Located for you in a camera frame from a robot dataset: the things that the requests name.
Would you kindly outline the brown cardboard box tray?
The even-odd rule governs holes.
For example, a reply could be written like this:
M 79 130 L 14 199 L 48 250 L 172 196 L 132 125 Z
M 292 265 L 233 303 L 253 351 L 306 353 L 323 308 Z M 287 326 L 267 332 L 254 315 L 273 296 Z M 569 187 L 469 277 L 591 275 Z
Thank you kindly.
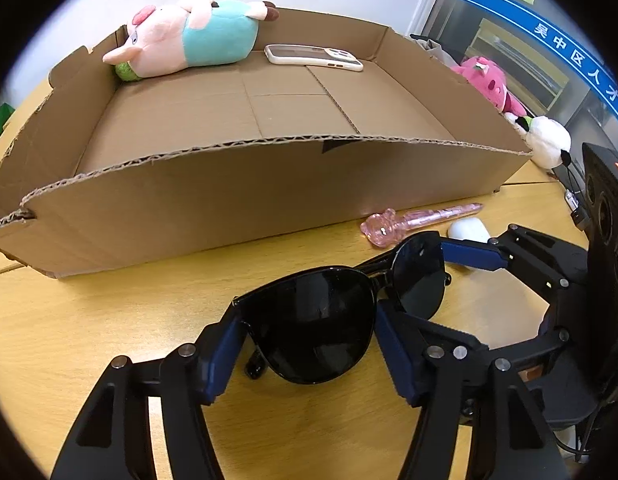
M 6 133 L 0 252 L 93 273 L 497 190 L 529 158 L 462 76 L 392 29 L 285 9 L 244 61 L 123 82 L 116 30 L 48 77 Z M 267 44 L 362 72 L 275 65 Z

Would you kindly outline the pink strawberry bear plush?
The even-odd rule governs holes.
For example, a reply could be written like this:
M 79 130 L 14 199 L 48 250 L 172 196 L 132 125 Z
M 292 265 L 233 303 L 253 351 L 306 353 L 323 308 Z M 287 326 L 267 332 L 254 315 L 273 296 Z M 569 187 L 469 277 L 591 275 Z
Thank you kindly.
M 522 103 L 508 91 L 503 70 L 489 58 L 473 56 L 451 70 L 464 77 L 498 112 L 517 117 L 527 114 Z

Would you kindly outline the white panda plush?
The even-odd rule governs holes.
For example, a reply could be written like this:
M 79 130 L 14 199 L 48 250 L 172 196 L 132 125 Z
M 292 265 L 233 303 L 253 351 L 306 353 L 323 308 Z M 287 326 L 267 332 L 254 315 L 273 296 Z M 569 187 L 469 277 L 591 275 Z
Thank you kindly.
M 562 124 L 546 116 L 516 116 L 511 112 L 504 118 L 532 151 L 531 159 L 539 168 L 553 170 L 571 163 L 571 136 Z

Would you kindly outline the pink pig plush teal shirt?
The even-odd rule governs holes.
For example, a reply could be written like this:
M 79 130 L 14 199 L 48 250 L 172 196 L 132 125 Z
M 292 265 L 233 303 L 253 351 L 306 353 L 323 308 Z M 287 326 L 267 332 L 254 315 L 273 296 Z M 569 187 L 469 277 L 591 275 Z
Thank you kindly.
M 127 24 L 125 43 L 105 53 L 102 61 L 113 66 L 123 81 L 237 63 L 253 50 L 259 24 L 279 16 L 269 1 L 145 6 Z

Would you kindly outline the pink bear-top pen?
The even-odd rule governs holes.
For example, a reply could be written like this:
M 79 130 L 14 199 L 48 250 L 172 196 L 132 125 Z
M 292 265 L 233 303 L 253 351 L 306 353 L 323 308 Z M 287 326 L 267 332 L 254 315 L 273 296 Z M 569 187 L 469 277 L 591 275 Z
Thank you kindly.
M 478 214 L 484 209 L 480 203 L 468 203 L 440 209 L 417 209 L 397 214 L 387 208 L 379 214 L 371 214 L 360 224 L 361 233 L 378 248 L 386 248 L 401 242 L 409 233 L 426 226 L 457 220 Z

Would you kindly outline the blue wall sign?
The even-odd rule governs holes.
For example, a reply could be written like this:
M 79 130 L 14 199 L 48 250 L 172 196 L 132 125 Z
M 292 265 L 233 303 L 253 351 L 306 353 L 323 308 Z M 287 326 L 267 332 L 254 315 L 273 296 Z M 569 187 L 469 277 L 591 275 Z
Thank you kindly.
M 618 120 L 618 82 L 582 44 L 546 18 L 513 0 L 463 0 L 502 18 L 566 62 Z

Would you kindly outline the grey folded cloth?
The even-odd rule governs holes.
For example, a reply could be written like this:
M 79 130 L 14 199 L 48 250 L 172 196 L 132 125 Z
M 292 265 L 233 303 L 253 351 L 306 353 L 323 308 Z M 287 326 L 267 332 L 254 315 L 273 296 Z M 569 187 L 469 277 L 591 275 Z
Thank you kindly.
M 411 34 L 410 39 L 413 40 L 416 44 L 418 44 L 423 50 L 425 50 L 429 56 L 432 58 L 437 58 L 437 60 L 443 65 L 447 67 L 453 68 L 458 67 L 460 65 L 459 62 L 454 60 L 454 57 L 443 49 L 443 46 L 439 44 L 434 39 L 429 38 L 428 36 L 415 35 Z

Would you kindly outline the clear white phone case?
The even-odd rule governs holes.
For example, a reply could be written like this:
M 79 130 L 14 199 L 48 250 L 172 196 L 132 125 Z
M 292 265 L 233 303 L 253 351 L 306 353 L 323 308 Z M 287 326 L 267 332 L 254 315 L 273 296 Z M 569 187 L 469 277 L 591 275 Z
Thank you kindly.
M 350 52 L 303 44 L 267 44 L 266 58 L 275 65 L 317 66 L 360 73 L 364 65 Z

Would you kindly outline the black sunglasses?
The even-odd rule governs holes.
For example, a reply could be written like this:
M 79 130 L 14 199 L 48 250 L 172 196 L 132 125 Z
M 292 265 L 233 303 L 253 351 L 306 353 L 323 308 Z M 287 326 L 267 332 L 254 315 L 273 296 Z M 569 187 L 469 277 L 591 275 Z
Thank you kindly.
M 357 266 L 319 266 L 262 285 L 232 301 L 255 350 L 245 374 L 271 368 L 293 384 L 338 378 L 367 352 L 377 303 L 431 318 L 451 276 L 436 231 L 416 233 Z

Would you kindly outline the white earbuds case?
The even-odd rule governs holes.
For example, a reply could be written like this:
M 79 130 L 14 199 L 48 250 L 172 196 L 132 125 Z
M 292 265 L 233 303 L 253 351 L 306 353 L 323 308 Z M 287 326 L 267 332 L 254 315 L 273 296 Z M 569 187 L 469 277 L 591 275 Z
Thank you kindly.
M 467 217 L 450 224 L 447 237 L 450 240 L 470 240 L 477 243 L 488 243 L 491 234 L 487 230 L 484 222 L 476 217 Z M 484 269 L 482 265 L 486 259 L 483 256 L 478 256 L 473 249 L 466 247 L 443 247 L 443 257 L 446 263 L 461 264 L 475 269 Z

